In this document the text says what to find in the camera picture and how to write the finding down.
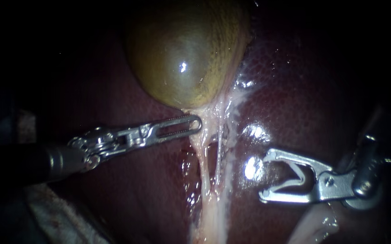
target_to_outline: dark background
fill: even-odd
[[[329,62],[347,64],[345,73],[359,77],[359,82],[346,80],[343,85],[368,103],[380,102],[391,110],[391,5],[297,6],[283,1],[268,6],[276,28],[294,25],[319,33],[326,40],[321,50]],[[36,91],[41,83],[82,59],[83,50],[107,29],[119,28],[132,7],[127,3],[94,10],[12,6],[0,11],[0,144],[15,140],[14,110],[21,107],[40,113]],[[28,212],[19,198],[19,192],[0,192],[0,237],[14,243],[44,241],[40,234],[31,234],[37,229],[25,217]]]

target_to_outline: white tissue strand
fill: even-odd
[[[321,243],[329,235],[339,230],[337,217],[329,203],[319,203],[310,207],[298,222],[288,244]]]

